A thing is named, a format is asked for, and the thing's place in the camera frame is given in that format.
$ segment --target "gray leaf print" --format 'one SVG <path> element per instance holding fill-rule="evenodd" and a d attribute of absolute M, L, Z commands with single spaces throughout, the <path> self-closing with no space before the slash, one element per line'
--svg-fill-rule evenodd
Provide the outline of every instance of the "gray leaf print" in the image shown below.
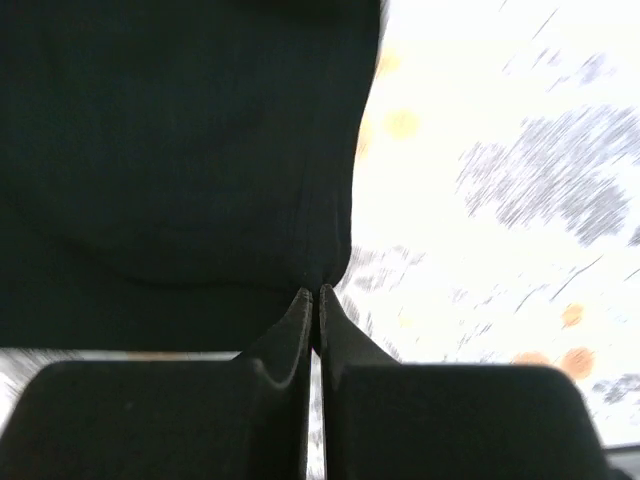
<path fill-rule="evenodd" d="M 526 120 L 513 145 L 477 143 L 461 158 L 457 187 L 471 215 L 493 207 L 508 227 L 562 218 L 589 245 L 624 224 L 627 198 L 608 171 L 622 158 L 640 163 L 635 110 L 585 107 Z"/>

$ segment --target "folded cloth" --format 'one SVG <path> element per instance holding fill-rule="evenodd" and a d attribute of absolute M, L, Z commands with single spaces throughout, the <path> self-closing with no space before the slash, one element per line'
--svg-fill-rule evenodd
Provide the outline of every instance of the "folded cloth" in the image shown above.
<path fill-rule="evenodd" d="M 379 0 L 0 1 L 0 347 L 239 350 L 342 277 Z"/>

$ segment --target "black object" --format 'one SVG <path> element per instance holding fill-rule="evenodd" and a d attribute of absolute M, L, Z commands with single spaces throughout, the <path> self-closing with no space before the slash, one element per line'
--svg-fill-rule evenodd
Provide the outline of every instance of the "black object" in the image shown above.
<path fill-rule="evenodd" d="M 233 351 L 342 277 L 379 0 L 0 0 L 0 348 Z"/>
<path fill-rule="evenodd" d="M 401 365 L 330 286 L 318 303 L 328 480 L 624 478 L 562 374 Z M 0 438 L 0 478 L 303 478 L 312 310 L 301 290 L 230 362 L 47 367 Z"/>

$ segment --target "floral tablecloth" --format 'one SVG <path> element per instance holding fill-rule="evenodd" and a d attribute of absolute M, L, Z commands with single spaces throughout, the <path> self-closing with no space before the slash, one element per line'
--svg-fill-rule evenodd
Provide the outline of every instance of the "floral tablecloth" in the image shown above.
<path fill-rule="evenodd" d="M 338 288 L 405 362 L 562 369 L 608 446 L 640 443 L 634 12 L 632 0 L 394 0 Z M 0 423 L 60 355 L 0 356 Z M 322 478 L 317 362 L 313 378 L 309 475 Z"/>

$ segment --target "dark green fabric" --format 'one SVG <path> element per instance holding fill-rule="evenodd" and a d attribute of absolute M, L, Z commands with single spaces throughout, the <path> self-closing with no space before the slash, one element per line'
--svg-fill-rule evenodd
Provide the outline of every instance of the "dark green fabric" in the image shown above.
<path fill-rule="evenodd" d="M 339 281 L 379 1 L 0 2 L 0 347 L 240 349 Z"/>

